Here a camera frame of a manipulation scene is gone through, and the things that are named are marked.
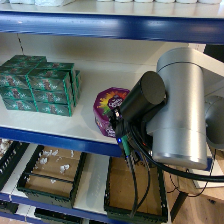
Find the shelf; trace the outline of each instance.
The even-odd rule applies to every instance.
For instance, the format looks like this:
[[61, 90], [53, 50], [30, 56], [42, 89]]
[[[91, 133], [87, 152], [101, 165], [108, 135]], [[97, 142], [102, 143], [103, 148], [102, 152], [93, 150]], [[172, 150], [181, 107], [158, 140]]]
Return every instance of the shelf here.
[[78, 0], [63, 7], [1, 4], [0, 11], [1, 32], [224, 43], [223, 4]]
[[29, 209], [30, 209], [29, 205], [19, 205], [18, 210], [15, 214], [0, 212], [0, 216], [25, 222], [26, 221], [25, 217], [26, 217]]
[[95, 124], [93, 104], [97, 94], [107, 88], [131, 89], [142, 73], [92, 70], [82, 75], [81, 98], [72, 117], [9, 111], [0, 99], [0, 137], [119, 157], [116, 140], [103, 136]]

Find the small white item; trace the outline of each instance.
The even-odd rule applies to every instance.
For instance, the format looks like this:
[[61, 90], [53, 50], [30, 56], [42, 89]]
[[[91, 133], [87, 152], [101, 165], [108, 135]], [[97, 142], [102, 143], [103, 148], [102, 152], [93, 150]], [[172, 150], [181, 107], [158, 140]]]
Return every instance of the small white item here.
[[3, 143], [5, 143], [5, 142], [7, 142], [7, 143], [8, 143], [9, 141], [10, 141], [10, 140], [5, 139], [5, 138], [3, 138], [3, 139], [2, 139], [2, 142], [3, 142]]
[[8, 3], [9, 0], [0, 0], [0, 3], [3, 4], [3, 3]]
[[52, 152], [52, 156], [56, 156], [58, 154], [58, 149]]
[[193, 4], [193, 3], [196, 3], [197, 0], [176, 0], [176, 2], [184, 3], [184, 4]]
[[64, 173], [65, 172], [65, 170], [68, 170], [69, 169], [69, 165], [67, 164], [67, 165], [64, 165], [64, 166], [60, 166], [60, 173]]
[[173, 3], [175, 0], [156, 0], [156, 2], [161, 2], [161, 3]]
[[47, 158], [42, 158], [41, 160], [40, 160], [40, 164], [46, 164], [47, 163]]
[[38, 6], [63, 6], [75, 0], [35, 0], [35, 5]]
[[27, 4], [27, 5], [34, 5], [35, 0], [9, 0], [11, 4]]
[[198, 2], [204, 4], [219, 4], [222, 2], [222, 0], [198, 0]]
[[50, 150], [49, 152], [48, 151], [43, 151], [43, 155], [44, 156], [50, 156], [52, 154], [52, 150]]
[[5, 142], [5, 143], [1, 143], [1, 150], [6, 152], [9, 148], [9, 143], [8, 142]]
[[135, 0], [135, 2], [153, 2], [153, 0]]

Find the green box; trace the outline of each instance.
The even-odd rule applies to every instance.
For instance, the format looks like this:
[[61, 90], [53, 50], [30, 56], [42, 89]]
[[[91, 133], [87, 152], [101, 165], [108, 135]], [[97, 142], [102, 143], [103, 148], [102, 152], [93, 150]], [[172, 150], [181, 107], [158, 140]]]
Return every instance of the green box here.
[[38, 65], [39, 62], [30, 62], [30, 61], [6, 61], [2, 67], [10, 67], [10, 68], [29, 68], [33, 69]]
[[30, 69], [0, 67], [0, 86], [12, 86], [29, 89], [26, 75]]
[[29, 89], [20, 89], [16, 87], [0, 87], [0, 95], [2, 98], [33, 100], [32, 93]]
[[69, 104], [36, 102], [37, 110], [42, 113], [71, 117], [75, 109], [73, 100]]
[[44, 90], [32, 90], [33, 97], [36, 101], [44, 103], [59, 103], [68, 104], [73, 100], [72, 89], [65, 91], [44, 91]]
[[7, 110], [37, 111], [33, 101], [4, 99]]
[[49, 69], [69, 72], [70, 82], [76, 80], [75, 64], [74, 63], [58, 63], [58, 62], [40, 62], [37, 69]]
[[47, 61], [47, 59], [46, 56], [15, 55], [10, 61], [44, 62]]
[[34, 69], [28, 75], [28, 82], [39, 90], [67, 92], [71, 88], [69, 73], [57, 70]]

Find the floor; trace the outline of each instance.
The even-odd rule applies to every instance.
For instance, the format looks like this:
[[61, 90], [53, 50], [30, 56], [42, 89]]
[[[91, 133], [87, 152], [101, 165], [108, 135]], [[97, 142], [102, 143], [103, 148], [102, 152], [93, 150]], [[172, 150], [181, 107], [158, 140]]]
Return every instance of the floor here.
[[[165, 175], [167, 191], [174, 189], [169, 176]], [[176, 200], [178, 191], [167, 194], [169, 207], [172, 208]], [[224, 203], [212, 204], [203, 196], [197, 198], [187, 198], [182, 205], [173, 224], [223, 224], [224, 223]], [[23, 224], [23, 222], [1, 218], [0, 224]]]

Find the product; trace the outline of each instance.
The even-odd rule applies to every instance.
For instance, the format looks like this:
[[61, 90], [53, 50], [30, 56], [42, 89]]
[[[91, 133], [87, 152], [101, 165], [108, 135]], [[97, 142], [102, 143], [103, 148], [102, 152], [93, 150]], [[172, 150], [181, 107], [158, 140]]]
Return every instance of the product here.
[[36, 101], [44, 103], [60, 103], [68, 104], [73, 101], [72, 89], [65, 91], [44, 91], [44, 90], [32, 90], [33, 97]]
[[28, 75], [28, 82], [33, 89], [65, 91], [71, 88], [68, 72], [58, 70], [34, 69]]
[[0, 86], [29, 89], [26, 75], [30, 69], [0, 67]]
[[39, 112], [71, 117], [75, 109], [73, 100], [69, 104], [52, 104], [36, 102]]
[[95, 122], [103, 135], [115, 138], [115, 132], [109, 126], [109, 118], [107, 113], [117, 106], [120, 106], [129, 90], [120, 88], [110, 88], [97, 95], [93, 105], [93, 112], [95, 114]]
[[29, 89], [20, 89], [16, 87], [0, 87], [2, 98], [33, 100], [32, 93]]
[[37, 111], [33, 101], [4, 99], [7, 110]]
[[176, 2], [184, 3], [184, 4], [192, 4], [192, 3], [196, 3], [197, 0], [176, 0]]
[[75, 0], [35, 0], [35, 5], [38, 6], [63, 6]]
[[32, 62], [32, 61], [14, 61], [9, 60], [5, 62], [2, 67], [10, 67], [10, 68], [29, 68], [33, 69], [38, 65], [38, 62]]
[[70, 75], [70, 82], [76, 80], [75, 64], [74, 63], [57, 63], [57, 62], [41, 62], [37, 69], [53, 69], [59, 71], [67, 71]]
[[198, 2], [204, 4], [219, 4], [222, 2], [222, 0], [198, 0]]
[[44, 62], [47, 61], [47, 59], [45, 56], [15, 55], [9, 61]]

